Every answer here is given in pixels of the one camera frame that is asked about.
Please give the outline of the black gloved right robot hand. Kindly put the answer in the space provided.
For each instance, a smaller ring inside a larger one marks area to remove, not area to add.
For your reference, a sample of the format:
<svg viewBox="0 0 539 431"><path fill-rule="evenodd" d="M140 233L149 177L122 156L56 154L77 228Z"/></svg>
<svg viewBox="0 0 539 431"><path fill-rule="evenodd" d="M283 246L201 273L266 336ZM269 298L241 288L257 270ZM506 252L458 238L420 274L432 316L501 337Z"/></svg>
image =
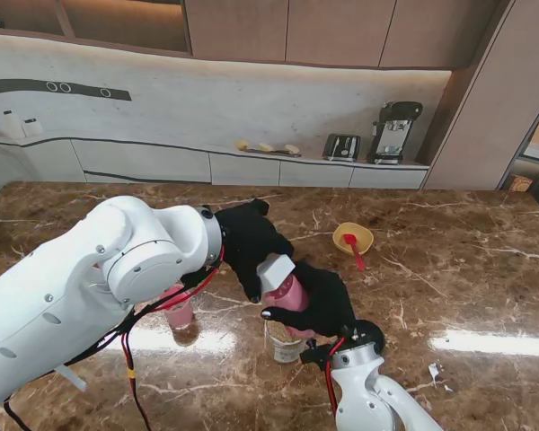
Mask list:
<svg viewBox="0 0 539 431"><path fill-rule="evenodd" d="M342 336L356 326L357 319L347 287L340 276L327 269L298 261L294 276L308 294L309 303L301 312L277 306L264 308L261 317L298 331L311 330L324 337Z"/></svg>

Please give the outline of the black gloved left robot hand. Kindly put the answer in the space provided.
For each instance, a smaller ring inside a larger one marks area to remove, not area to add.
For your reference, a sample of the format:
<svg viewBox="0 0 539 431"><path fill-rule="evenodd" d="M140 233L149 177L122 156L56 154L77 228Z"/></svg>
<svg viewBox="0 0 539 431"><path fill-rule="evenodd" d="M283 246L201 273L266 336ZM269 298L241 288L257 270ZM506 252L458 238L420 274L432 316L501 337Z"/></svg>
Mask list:
<svg viewBox="0 0 539 431"><path fill-rule="evenodd" d="M237 275L247 298L261 300L261 281L257 267L270 254L293 256L294 246L267 218L270 205L255 198L236 207L216 212L224 232L224 262Z"/></svg>

